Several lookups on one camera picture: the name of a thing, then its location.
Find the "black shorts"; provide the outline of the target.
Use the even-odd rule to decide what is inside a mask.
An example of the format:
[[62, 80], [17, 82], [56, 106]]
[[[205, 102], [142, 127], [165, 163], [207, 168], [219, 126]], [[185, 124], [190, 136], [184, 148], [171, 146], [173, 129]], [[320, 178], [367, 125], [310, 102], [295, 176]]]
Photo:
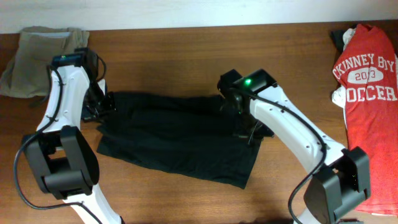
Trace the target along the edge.
[[131, 164], [244, 189], [262, 141], [233, 137], [235, 121], [253, 123], [221, 95], [172, 97], [114, 93], [116, 111], [97, 127], [97, 152]]

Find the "dark garment at table corner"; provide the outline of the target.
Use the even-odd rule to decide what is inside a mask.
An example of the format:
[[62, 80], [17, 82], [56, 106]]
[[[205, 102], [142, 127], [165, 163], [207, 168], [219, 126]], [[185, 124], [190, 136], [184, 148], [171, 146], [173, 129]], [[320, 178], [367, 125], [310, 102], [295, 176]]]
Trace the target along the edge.
[[343, 52], [345, 43], [343, 40], [344, 30], [334, 30], [330, 32], [330, 38], [339, 53]]

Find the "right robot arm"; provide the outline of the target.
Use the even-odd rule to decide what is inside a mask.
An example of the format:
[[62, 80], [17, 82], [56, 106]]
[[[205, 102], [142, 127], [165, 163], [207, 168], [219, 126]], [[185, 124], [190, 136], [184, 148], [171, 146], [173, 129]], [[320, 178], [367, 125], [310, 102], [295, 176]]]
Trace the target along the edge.
[[288, 199], [294, 223], [339, 223], [370, 198], [368, 155], [327, 136], [265, 70], [244, 77], [232, 69], [220, 76], [217, 88], [240, 114], [270, 129], [306, 170]]

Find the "folded khaki shorts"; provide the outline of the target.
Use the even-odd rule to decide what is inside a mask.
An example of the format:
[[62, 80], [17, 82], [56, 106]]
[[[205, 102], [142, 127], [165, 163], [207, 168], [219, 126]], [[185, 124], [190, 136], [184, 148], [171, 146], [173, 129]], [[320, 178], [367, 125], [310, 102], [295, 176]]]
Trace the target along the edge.
[[90, 33], [79, 28], [33, 26], [21, 30], [19, 47], [1, 76], [1, 94], [14, 98], [46, 96], [46, 67], [54, 56], [71, 54], [88, 45]]

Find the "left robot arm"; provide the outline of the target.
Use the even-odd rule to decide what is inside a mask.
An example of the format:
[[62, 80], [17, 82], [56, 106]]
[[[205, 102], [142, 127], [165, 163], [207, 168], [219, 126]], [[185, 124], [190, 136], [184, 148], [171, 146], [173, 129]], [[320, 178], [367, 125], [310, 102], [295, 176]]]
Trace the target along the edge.
[[[101, 122], [116, 110], [99, 66], [104, 60], [87, 47], [55, 56], [47, 66], [47, 108], [35, 133], [25, 135], [13, 163], [13, 181], [22, 201], [36, 210], [72, 207], [84, 223], [124, 223], [99, 185], [97, 157], [82, 135], [82, 122]], [[19, 183], [18, 163], [27, 159], [40, 190], [60, 201], [34, 205]]]

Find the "red soccer t-shirt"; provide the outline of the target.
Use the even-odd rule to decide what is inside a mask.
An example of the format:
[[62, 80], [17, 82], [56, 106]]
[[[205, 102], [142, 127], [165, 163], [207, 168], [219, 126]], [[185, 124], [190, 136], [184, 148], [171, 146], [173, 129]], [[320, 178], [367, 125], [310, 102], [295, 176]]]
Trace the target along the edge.
[[358, 24], [331, 72], [346, 88], [348, 147], [370, 159], [371, 197], [358, 211], [397, 215], [397, 54], [379, 27]]

